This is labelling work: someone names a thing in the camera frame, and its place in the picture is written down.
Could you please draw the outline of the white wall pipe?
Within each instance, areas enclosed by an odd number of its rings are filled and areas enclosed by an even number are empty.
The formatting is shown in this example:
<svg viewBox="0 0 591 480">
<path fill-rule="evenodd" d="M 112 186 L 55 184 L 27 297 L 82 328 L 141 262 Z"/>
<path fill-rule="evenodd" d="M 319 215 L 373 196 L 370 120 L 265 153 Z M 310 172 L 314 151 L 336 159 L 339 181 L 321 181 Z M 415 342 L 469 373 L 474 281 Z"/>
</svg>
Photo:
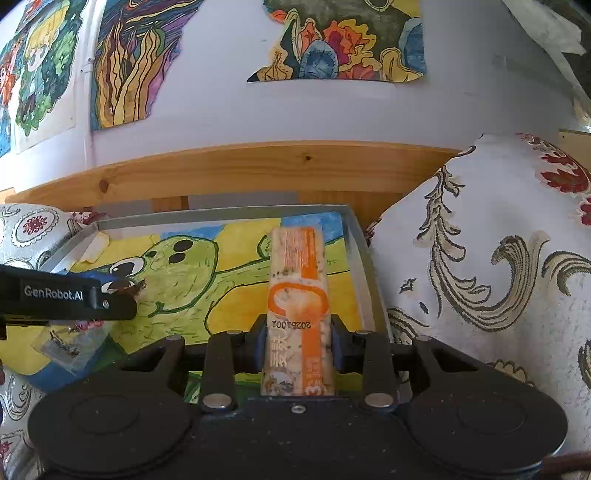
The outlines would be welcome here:
<svg viewBox="0 0 591 480">
<path fill-rule="evenodd" d="M 95 57 L 95 46 L 96 39 L 99 32 L 100 21 L 102 18 L 104 2 L 103 1 L 92 1 L 92 5 L 89 10 L 88 17 L 88 28 L 85 39 L 85 53 L 83 56 L 83 63 L 81 66 L 81 118 L 80 126 L 82 128 L 82 148 L 84 156 L 84 169 L 93 169 L 96 165 L 94 158 L 94 147 L 92 140 L 91 131 L 91 93 L 93 84 L 93 70 L 94 70 L 94 57 Z"/>
</svg>

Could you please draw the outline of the grey cardboard tray box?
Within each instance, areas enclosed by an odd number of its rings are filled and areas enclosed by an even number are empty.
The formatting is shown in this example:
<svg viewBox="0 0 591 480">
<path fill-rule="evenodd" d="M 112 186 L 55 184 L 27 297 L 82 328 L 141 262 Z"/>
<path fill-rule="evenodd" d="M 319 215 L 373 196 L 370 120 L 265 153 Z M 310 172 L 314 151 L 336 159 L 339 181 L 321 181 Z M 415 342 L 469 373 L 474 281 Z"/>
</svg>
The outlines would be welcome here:
<svg viewBox="0 0 591 480">
<path fill-rule="evenodd" d="M 96 279 L 102 287 L 121 278 L 144 280 L 136 298 L 137 316 L 114 325 L 83 368 L 69 371 L 49 361 L 29 380 L 49 392 L 167 335 L 200 344 L 220 331 L 249 329 L 267 310 L 271 232 L 278 227 L 322 231 L 331 313 L 351 330 L 373 329 L 384 309 L 367 283 L 363 245 L 353 238 L 355 225 L 342 213 L 329 211 L 98 231 L 56 269 Z"/>
</svg>

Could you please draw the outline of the floral white bedspread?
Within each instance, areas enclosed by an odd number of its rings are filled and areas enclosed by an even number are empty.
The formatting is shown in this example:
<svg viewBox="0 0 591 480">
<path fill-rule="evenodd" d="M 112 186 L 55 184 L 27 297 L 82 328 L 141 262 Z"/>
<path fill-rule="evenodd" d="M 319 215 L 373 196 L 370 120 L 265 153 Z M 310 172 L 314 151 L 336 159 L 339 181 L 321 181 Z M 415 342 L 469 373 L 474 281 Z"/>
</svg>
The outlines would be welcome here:
<svg viewBox="0 0 591 480">
<path fill-rule="evenodd" d="M 337 211 L 384 316 L 351 330 L 329 396 L 266 396 L 247 330 L 149 343 L 43 392 L 128 321 L 9 326 L 5 479 L 586 479 L 590 173 L 527 133 L 482 137 L 363 231 L 342 206 L 239 207 L 82 226 L 1 209 L 1 268 L 46 273 L 98 231 Z"/>
</svg>

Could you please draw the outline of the orange rice cracker pack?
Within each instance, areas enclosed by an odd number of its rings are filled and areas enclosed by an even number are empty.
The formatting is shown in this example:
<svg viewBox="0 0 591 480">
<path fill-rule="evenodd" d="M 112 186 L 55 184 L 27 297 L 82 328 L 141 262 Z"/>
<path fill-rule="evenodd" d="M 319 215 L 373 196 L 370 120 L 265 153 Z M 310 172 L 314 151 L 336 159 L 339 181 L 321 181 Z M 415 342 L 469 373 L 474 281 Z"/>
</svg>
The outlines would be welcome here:
<svg viewBox="0 0 591 480">
<path fill-rule="evenodd" d="M 324 235 L 312 226 L 278 227 L 271 232 L 270 247 L 260 393 L 332 395 L 335 371 Z"/>
</svg>

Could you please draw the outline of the wooden bed frame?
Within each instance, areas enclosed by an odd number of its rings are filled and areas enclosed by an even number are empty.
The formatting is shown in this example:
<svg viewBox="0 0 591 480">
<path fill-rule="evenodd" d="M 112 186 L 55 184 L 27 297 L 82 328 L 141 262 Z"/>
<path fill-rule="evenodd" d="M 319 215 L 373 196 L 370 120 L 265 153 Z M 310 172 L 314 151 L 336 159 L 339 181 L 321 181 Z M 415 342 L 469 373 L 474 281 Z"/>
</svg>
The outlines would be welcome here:
<svg viewBox="0 0 591 480">
<path fill-rule="evenodd" d="M 64 211 L 148 201 L 152 211 L 167 212 L 188 209 L 197 195 L 294 191 L 301 204 L 346 203 L 368 226 L 457 154 L 388 142 L 233 144 L 113 163 L 20 193 L 4 190 L 1 200 Z"/>
</svg>

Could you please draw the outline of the landscape flower poster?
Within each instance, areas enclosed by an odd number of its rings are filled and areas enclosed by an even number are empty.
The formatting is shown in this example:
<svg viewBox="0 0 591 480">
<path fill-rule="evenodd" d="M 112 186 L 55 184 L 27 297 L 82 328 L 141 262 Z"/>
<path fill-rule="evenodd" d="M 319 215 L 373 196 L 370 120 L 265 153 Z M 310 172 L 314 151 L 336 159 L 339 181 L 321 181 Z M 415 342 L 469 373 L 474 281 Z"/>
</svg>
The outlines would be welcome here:
<svg viewBox="0 0 591 480">
<path fill-rule="evenodd" d="M 266 1 L 283 35 L 249 82 L 407 83 L 427 74 L 418 1 Z"/>
</svg>

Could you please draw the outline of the dark dried fruit piece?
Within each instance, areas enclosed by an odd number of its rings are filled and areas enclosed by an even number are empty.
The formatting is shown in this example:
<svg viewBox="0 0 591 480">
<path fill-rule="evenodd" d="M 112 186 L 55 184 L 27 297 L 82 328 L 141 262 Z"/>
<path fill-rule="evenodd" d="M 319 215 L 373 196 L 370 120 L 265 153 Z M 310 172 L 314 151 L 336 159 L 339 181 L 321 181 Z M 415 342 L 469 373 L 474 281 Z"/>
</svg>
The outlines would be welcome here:
<svg viewBox="0 0 591 480">
<path fill-rule="evenodd" d="M 108 294 L 127 294 L 135 297 L 145 288 L 145 281 L 135 282 L 129 278 L 121 278 L 108 282 L 103 287 Z"/>
</svg>

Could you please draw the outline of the blond boy poster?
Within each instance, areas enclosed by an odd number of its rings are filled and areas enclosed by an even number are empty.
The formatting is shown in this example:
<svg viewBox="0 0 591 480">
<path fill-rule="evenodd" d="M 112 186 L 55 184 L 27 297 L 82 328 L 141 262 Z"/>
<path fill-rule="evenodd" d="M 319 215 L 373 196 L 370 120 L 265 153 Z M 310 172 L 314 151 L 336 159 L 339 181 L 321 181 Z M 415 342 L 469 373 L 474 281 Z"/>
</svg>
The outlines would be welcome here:
<svg viewBox="0 0 591 480">
<path fill-rule="evenodd" d="M 73 72 L 86 3 L 27 1 L 1 50 L 1 154 L 25 150 L 73 128 Z"/>
</svg>

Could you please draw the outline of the swirly night sky poster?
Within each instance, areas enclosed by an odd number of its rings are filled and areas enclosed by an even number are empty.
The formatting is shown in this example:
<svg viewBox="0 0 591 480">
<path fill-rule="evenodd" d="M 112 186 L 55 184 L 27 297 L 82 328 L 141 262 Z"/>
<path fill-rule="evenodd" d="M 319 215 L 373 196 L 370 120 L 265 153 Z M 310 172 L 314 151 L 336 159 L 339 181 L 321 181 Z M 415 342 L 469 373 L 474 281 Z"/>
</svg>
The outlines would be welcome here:
<svg viewBox="0 0 591 480">
<path fill-rule="evenodd" d="M 90 123 L 105 130 L 147 118 L 180 54 L 198 0 L 108 1 L 93 65 Z"/>
</svg>

